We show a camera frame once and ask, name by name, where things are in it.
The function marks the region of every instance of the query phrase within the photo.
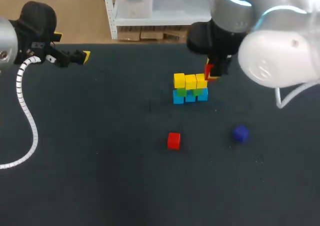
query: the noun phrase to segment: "dark blue cube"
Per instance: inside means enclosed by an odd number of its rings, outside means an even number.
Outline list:
[[[247,129],[243,125],[239,125],[235,128],[233,132],[233,138],[240,143],[244,143],[245,141],[247,141],[249,134],[249,129]]]

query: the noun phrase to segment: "floor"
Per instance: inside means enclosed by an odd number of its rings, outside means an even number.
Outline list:
[[[23,5],[38,1],[54,8],[62,43],[116,43],[111,40],[104,0],[0,0],[0,16],[15,20]]]

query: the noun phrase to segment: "yellow block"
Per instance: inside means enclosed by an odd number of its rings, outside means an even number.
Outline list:
[[[186,86],[186,79],[184,73],[175,73],[173,76],[174,88],[184,88]]]
[[[193,90],[197,88],[197,79],[195,74],[185,76],[185,89]]]
[[[204,74],[196,74],[196,88],[197,89],[204,89],[208,86],[208,81],[205,80]]]

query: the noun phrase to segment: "blue block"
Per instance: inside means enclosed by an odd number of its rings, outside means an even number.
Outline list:
[[[233,138],[240,143],[244,143],[245,141],[247,141],[249,134],[249,129],[247,129],[243,125],[239,125],[233,132]]]
[[[185,102],[195,102],[195,101],[196,101],[196,97],[193,95],[192,90],[187,90]]]
[[[208,88],[204,88],[203,93],[197,99],[199,102],[206,102],[208,100]]]
[[[185,98],[178,96],[177,90],[173,90],[173,104],[183,104],[184,102]]]

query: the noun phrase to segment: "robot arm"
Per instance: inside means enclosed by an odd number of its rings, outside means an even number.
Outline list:
[[[187,46],[226,74],[238,53],[244,73],[282,88],[320,78],[320,0],[212,0],[211,21],[191,27]]]
[[[59,67],[69,63],[83,65],[89,58],[89,51],[62,52],[51,45],[59,42],[62,34],[56,33],[57,17],[46,4],[28,2],[20,18],[10,21],[0,18],[0,71],[12,64],[21,64],[31,56],[37,56],[43,63],[46,59]]]

